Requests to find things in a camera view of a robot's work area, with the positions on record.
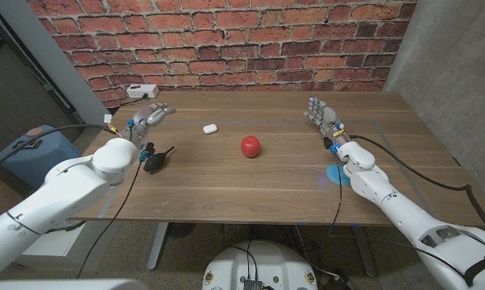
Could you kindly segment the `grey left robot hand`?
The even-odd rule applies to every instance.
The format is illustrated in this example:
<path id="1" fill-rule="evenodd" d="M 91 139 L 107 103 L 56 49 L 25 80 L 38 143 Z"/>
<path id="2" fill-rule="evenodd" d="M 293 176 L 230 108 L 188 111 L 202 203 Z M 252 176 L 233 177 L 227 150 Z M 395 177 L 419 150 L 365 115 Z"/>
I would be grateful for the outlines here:
<path id="1" fill-rule="evenodd" d="M 144 106 L 126 121 L 126 128 L 121 132 L 121 136 L 142 151 L 147 146 L 147 135 L 151 128 L 158 126 L 167 115 L 175 112 L 176 110 L 167 103 Z"/>

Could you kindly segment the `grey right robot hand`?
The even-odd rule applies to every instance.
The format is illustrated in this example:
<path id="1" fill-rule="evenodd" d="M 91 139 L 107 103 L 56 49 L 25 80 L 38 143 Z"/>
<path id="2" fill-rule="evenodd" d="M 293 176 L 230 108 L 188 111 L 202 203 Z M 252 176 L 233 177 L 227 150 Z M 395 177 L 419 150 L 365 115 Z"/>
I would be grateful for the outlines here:
<path id="1" fill-rule="evenodd" d="M 350 142 L 341 119 L 326 102 L 317 97 L 311 97 L 309 110 L 304 112 L 304 116 L 319 127 L 327 149 L 337 151 L 340 146 Z"/>

